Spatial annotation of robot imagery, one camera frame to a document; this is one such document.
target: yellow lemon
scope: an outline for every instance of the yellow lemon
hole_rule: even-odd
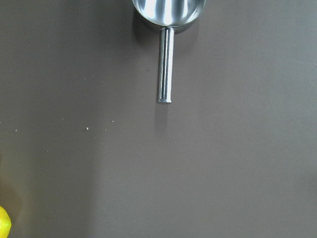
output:
[[[0,206],[0,238],[7,238],[11,228],[11,220],[7,212]]]

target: cylindrical handle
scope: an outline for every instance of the cylindrical handle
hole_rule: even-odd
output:
[[[171,103],[174,29],[160,31],[158,65],[158,103]]]

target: shiny metal surface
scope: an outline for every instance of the shiny metal surface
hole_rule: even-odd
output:
[[[186,30],[201,15],[206,0],[132,0],[152,30],[160,31],[158,102],[171,103],[174,33]]]

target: scoop handle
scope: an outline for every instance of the scoop handle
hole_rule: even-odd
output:
[[[160,31],[158,63],[158,103],[171,103],[174,29]]]

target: lemon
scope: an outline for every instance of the lemon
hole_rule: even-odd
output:
[[[11,228],[11,220],[7,212],[0,206],[0,238],[7,238]]]

